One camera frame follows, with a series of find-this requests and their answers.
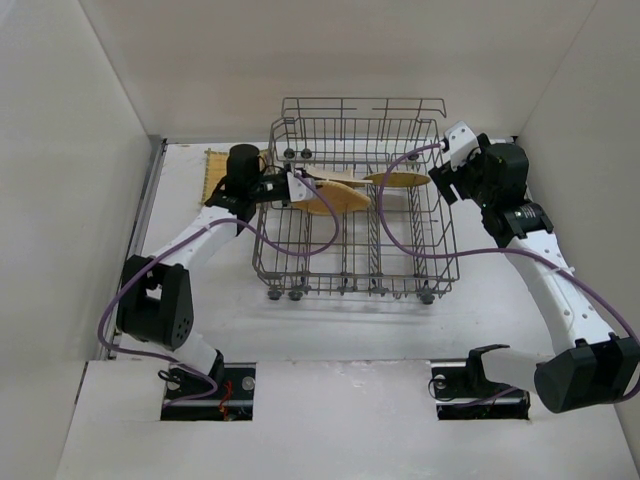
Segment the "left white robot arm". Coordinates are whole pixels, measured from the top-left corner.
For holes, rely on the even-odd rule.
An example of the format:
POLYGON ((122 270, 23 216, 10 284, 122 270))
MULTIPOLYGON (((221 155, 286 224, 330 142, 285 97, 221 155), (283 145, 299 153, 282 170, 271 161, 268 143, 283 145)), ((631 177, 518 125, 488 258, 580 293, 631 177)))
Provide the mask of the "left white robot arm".
POLYGON ((126 260, 116 297, 118 330, 153 345, 151 357, 218 386, 224 357, 194 332, 191 271, 243 231, 256 233, 250 221, 258 205, 304 199, 308 193, 291 168, 271 173, 256 146, 233 146, 192 223, 158 252, 126 260))

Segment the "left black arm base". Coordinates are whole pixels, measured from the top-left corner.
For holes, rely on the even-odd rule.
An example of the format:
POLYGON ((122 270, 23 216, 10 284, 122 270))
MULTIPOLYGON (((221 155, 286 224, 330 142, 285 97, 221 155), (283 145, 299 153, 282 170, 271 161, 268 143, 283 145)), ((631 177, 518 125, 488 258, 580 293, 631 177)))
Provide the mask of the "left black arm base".
POLYGON ((253 419, 257 365, 229 363, 218 388, 201 377, 171 366, 157 374, 165 382, 162 421, 233 422, 253 419))

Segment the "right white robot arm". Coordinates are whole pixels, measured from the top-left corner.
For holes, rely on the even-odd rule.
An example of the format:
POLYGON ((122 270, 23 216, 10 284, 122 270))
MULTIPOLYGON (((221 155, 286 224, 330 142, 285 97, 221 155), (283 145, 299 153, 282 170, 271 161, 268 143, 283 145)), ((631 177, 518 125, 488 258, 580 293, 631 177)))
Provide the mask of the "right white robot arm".
POLYGON ((553 413, 619 403, 637 394, 631 382, 639 363, 634 333, 618 336, 594 309, 602 299, 565 261, 554 226, 527 194, 529 160, 514 143, 494 143, 460 122, 444 134, 449 159, 430 170, 448 204, 472 200, 482 224, 533 298, 548 329, 553 355, 523 353, 507 345, 469 354, 481 379, 534 392, 553 413))

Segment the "shovel-shaped woven bamboo plate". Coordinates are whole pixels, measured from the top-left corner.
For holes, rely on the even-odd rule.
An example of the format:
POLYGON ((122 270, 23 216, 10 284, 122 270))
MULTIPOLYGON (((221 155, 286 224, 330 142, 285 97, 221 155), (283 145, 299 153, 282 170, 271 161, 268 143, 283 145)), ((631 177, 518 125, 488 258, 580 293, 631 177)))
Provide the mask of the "shovel-shaped woven bamboo plate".
POLYGON ((373 183, 370 179, 356 178, 352 170, 338 172, 307 167, 305 172, 316 180, 337 182, 353 188, 373 183))

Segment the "round woven bamboo plate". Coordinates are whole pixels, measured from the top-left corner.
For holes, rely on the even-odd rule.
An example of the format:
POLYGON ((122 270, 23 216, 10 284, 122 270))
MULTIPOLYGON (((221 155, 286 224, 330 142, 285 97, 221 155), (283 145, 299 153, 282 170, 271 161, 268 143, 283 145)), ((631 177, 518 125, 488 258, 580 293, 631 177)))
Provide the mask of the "round woven bamboo plate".
POLYGON ((364 177, 364 180, 376 186, 380 186, 384 179, 387 179, 385 185, 388 188, 412 188, 431 182, 431 178, 427 175, 407 171, 394 171, 389 174, 376 172, 364 177))

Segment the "square woven bamboo plate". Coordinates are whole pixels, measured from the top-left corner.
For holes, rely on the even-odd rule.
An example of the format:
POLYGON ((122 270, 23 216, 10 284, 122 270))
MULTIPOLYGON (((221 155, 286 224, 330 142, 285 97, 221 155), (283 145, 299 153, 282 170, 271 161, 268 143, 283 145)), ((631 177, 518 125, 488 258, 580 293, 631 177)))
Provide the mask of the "square woven bamboo plate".
MULTIPOLYGON (((367 195, 339 182, 321 180, 316 184, 316 190, 327 200, 337 215, 365 211, 371 204, 367 195)), ((329 207, 318 196, 310 200, 293 202, 292 206, 314 215, 331 215, 329 207)))

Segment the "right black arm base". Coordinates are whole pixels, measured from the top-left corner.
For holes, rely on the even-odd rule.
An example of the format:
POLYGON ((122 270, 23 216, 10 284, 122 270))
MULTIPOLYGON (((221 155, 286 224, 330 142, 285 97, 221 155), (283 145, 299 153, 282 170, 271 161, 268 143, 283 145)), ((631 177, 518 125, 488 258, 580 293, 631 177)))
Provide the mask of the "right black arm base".
POLYGON ((428 391, 440 421, 529 419, 530 394, 485 375, 482 356, 506 348, 493 344, 470 350, 464 359, 430 362, 428 391))

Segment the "rectangular woven bamboo plate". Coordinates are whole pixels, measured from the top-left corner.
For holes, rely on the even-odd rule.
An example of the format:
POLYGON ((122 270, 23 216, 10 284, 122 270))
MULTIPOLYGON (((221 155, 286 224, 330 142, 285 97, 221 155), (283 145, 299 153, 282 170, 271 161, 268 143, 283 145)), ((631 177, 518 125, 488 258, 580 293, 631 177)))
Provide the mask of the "rectangular woven bamboo plate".
POLYGON ((218 152, 207 149, 204 154, 205 172, 201 195, 202 205, 204 205, 206 201, 211 197, 219 182, 226 175, 228 159, 227 152, 218 152))

